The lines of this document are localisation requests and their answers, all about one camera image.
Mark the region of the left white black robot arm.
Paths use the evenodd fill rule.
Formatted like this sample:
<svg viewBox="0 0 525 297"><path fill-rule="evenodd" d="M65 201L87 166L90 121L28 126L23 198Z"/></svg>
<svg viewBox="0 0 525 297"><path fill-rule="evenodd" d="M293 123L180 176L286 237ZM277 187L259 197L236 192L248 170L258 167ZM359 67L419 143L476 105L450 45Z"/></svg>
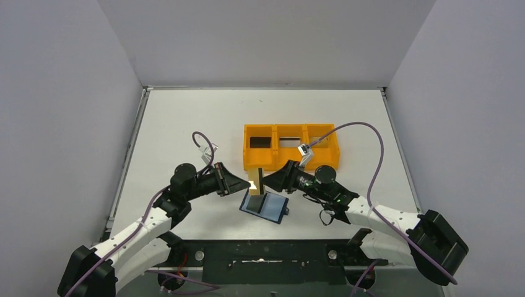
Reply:
<svg viewBox="0 0 525 297"><path fill-rule="evenodd" d="M153 266L179 262L183 247L172 229L191 211L191 200L213 192L223 197L250 186L221 162L207 174L199 174L190 163L177 166L169 185L153 196L137 220L94 247L80 246L71 254L57 294L116 296Z"/></svg>

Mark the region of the orange three-compartment tray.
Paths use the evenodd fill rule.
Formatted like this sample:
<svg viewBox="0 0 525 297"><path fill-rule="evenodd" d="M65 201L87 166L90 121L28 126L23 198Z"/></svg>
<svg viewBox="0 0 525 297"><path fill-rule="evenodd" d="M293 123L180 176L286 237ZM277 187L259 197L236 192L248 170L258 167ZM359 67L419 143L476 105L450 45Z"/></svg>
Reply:
<svg viewBox="0 0 525 297"><path fill-rule="evenodd" d="M267 172L281 169L288 160L300 161L297 147L310 144L335 128L333 124L246 124L244 126L243 168L262 168ZM250 137L271 137L271 148L249 148ZM339 168L341 150L337 134L332 133L313 146L315 154L306 165L314 171L321 165Z"/></svg>

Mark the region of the blue leather card holder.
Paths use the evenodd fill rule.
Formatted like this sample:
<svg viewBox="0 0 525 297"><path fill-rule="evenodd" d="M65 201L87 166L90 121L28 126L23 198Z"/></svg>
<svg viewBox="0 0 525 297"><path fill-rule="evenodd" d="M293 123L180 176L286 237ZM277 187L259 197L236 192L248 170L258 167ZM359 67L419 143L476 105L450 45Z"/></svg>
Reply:
<svg viewBox="0 0 525 297"><path fill-rule="evenodd" d="M289 214L289 198L272 192L266 192L264 195L266 195L266 200L260 213L250 212L246 209L250 197L249 191L246 191L239 210L270 222L281 224L282 219Z"/></svg>

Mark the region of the black VIP credit card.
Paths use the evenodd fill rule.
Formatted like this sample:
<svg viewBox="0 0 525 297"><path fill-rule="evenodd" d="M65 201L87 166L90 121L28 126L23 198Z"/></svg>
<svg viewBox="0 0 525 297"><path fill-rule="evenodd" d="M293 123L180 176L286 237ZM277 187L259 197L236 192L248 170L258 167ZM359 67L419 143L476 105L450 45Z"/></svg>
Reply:
<svg viewBox="0 0 525 297"><path fill-rule="evenodd" d="M272 146L271 137L250 137L249 148L251 149L270 149Z"/></svg>

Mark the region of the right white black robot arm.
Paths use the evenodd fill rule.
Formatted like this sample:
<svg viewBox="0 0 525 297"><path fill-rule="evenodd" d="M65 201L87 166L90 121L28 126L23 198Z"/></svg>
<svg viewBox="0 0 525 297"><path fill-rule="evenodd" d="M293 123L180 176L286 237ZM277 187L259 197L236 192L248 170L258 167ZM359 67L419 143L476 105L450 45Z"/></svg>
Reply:
<svg viewBox="0 0 525 297"><path fill-rule="evenodd" d="M413 213L374 205L338 183L335 169L328 165L309 174L297 161L289 160L282 169L263 177L262 183L277 192L301 191L321 203L334 219L364 227L364 237L348 247L354 263L381 259L413 266L441 286L457 283L454 274L469 248L439 212Z"/></svg>

